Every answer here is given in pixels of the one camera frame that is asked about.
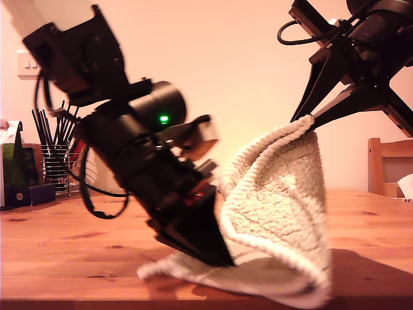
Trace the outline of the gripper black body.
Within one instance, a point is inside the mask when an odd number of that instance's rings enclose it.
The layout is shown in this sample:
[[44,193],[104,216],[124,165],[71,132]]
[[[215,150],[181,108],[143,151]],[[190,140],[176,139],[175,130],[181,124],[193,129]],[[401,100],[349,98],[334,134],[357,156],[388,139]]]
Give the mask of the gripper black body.
[[149,225],[215,224],[215,187],[208,179],[216,164],[196,167],[169,150],[124,150],[117,157],[117,180],[149,215]]

